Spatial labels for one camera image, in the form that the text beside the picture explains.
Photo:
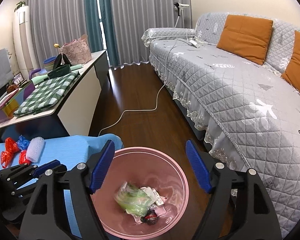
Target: white tabletop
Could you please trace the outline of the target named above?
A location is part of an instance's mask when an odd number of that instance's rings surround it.
[[[97,59],[103,54],[104,50],[102,51],[98,51],[98,52],[94,52],[92,53],[92,60],[90,60],[89,62],[87,62],[86,64],[83,65],[82,68],[78,69],[78,70],[74,70],[74,71],[79,71],[79,74],[82,75],[83,73],[85,73],[89,67],[91,65],[94,65],[95,62],[97,61]],[[20,122],[24,122],[27,120],[31,120],[31,119],[35,119],[35,118],[39,118],[39,117],[43,117],[43,116],[47,116],[47,115],[51,115],[55,112],[55,110],[57,109],[58,105],[60,104],[62,100],[59,100],[54,106],[50,107],[49,109],[47,109],[46,111],[37,113],[37,114],[27,114],[21,117],[13,117],[12,119],[2,122],[0,123],[0,128],[9,126],[9,125],[13,125],[16,123],[20,123]]]

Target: quilted sofa cover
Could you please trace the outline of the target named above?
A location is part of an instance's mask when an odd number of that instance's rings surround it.
[[[204,14],[195,30],[170,28],[169,35],[165,28],[147,30],[142,39],[150,44],[150,62],[174,98],[197,129],[207,130],[210,154],[231,169],[256,169],[285,237],[300,219],[300,93],[280,74],[291,58],[294,30],[300,29],[274,19],[261,66],[216,48],[228,14]],[[165,40],[156,40],[158,31]],[[173,37],[185,31],[200,48],[180,39],[181,34]]]

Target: wooden floor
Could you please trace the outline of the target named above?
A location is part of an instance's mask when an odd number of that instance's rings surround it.
[[[150,64],[130,65],[110,70],[110,82],[105,83],[90,128],[90,136],[98,136],[101,128],[115,123],[126,109],[153,109],[162,86]],[[142,146],[162,151],[183,169],[189,183],[190,196],[185,214],[178,224],[156,240],[190,240],[201,221],[209,195],[199,187],[185,154],[185,144],[196,139],[170,94],[164,88],[159,94],[158,108],[152,112],[128,112],[121,121],[105,131],[118,135],[125,147]],[[221,235],[229,232],[232,210],[228,207]]]

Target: teal curtain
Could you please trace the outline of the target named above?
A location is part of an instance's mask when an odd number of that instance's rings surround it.
[[[111,0],[99,0],[99,3],[110,65],[117,66],[119,65],[119,56],[112,20]]]
[[[97,0],[84,0],[84,9],[90,50],[103,50]]]

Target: green plastic wrapper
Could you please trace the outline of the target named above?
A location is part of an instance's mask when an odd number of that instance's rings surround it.
[[[128,213],[144,217],[153,201],[141,189],[125,182],[114,195],[114,200]]]

